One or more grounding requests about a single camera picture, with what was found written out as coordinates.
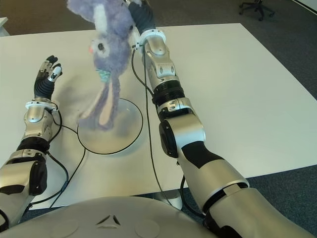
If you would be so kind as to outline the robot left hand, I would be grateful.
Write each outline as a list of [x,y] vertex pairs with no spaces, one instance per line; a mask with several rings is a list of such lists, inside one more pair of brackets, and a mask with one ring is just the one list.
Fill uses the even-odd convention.
[[51,55],[41,64],[34,83],[35,99],[45,98],[51,100],[55,82],[62,76],[62,67],[57,61],[58,58]]

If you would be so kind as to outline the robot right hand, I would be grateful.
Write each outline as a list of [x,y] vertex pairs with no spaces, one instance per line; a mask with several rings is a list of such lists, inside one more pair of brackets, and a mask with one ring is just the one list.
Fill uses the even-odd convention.
[[140,35],[156,29],[153,10],[147,0],[125,0],[128,10]]

